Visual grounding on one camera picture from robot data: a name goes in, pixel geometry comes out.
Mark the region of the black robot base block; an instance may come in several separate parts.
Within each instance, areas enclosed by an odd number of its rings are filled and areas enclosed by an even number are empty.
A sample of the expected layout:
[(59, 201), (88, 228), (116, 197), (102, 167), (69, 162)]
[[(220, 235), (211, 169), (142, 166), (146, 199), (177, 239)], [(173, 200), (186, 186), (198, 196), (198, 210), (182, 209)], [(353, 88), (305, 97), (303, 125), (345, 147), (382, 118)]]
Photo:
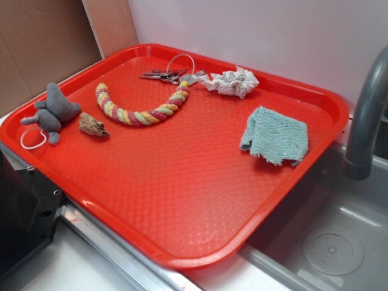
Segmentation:
[(53, 241), (65, 195), (38, 169), (16, 170), (1, 154), (1, 279)]

